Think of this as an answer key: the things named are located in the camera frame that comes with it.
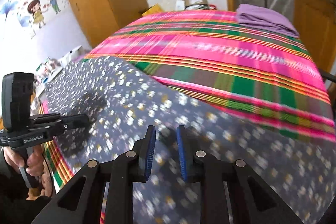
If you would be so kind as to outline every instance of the gray floral bedsheet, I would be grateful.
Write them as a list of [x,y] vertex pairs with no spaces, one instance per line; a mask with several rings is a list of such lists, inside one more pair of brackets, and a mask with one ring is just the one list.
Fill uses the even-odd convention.
[[133,186],[137,224],[199,223],[199,184],[185,184],[180,177],[171,130],[180,124],[202,135],[205,149],[218,159],[244,159],[304,223],[315,224],[333,199],[333,143],[315,146],[264,130],[171,90],[122,59],[71,63],[47,85],[46,95],[51,112],[87,113],[95,121],[56,138],[74,172],[89,159],[115,159],[144,137],[148,125],[155,125],[152,175],[146,184]]

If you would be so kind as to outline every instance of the wooden door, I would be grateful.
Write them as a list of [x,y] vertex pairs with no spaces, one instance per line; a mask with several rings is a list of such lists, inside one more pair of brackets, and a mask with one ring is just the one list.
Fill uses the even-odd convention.
[[119,30],[108,0],[69,0],[77,21],[92,47]]
[[317,67],[329,72],[336,55],[335,0],[295,0],[294,26]]

